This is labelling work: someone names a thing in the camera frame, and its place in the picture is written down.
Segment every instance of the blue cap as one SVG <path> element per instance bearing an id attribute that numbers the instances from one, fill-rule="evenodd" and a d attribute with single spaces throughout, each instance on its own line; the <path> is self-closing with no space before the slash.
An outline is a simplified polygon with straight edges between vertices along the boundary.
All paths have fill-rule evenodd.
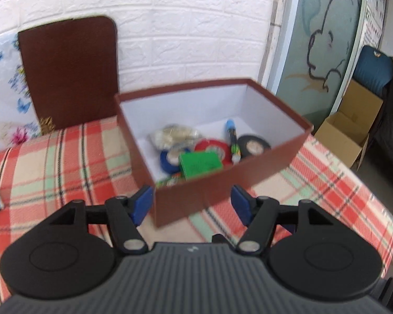
<path id="1" fill-rule="evenodd" d="M 236 125 L 234 125 L 233 119 L 227 120 L 225 126 L 226 126 L 227 130 L 236 129 Z"/>

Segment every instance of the poster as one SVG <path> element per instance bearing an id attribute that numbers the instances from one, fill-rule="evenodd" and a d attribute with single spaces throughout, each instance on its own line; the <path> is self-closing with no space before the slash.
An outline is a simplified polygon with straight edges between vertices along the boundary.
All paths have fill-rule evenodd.
<path id="1" fill-rule="evenodd" d="M 367 0 L 363 45 L 378 48 L 383 33 L 384 11 L 386 0 Z"/>
<path id="2" fill-rule="evenodd" d="M 372 17 L 371 10 L 367 7 L 365 12 L 365 25 L 363 35 L 363 45 L 369 45 L 377 48 L 381 39 L 382 28 Z"/>

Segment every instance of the ribbed gray surface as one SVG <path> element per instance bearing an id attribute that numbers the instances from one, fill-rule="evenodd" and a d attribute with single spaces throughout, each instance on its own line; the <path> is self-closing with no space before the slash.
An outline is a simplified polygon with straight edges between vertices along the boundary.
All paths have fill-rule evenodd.
<path id="1" fill-rule="evenodd" d="M 108 281 L 85 295 L 61 301 L 14 296 L 0 307 L 2 313 L 389 312 L 369 297 L 336 304 L 302 298 L 278 284 L 259 260 L 241 257 L 225 244 L 158 243 L 143 257 L 126 258 Z"/>

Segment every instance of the plaid tablecloth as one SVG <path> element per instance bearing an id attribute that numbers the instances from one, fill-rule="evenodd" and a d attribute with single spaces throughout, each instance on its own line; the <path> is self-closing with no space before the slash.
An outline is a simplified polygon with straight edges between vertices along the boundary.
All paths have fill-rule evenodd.
<path id="1" fill-rule="evenodd" d="M 72 199 L 102 204 L 114 195 L 137 190 L 128 149 L 115 118 L 58 131 L 0 152 L 0 257 L 6 247 Z M 336 216 L 379 251 L 386 273 L 393 255 L 393 218 L 338 159 L 310 137 L 291 166 L 251 190 L 282 204 L 309 198 Z M 155 241 L 204 242 L 222 233 L 237 242 L 245 227 L 230 200 L 163 228 L 147 217 L 139 228 Z M 90 232 L 108 240 L 105 226 Z M 289 235 L 279 227 L 274 241 Z M 9 292 L 0 276 L 0 303 Z"/>

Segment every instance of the butterfly pattern fabric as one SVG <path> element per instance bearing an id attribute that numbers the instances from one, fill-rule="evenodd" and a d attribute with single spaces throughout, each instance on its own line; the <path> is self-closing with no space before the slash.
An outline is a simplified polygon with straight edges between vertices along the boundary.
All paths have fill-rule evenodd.
<path id="1" fill-rule="evenodd" d="M 0 35 L 0 151 L 41 134 L 17 33 Z"/>

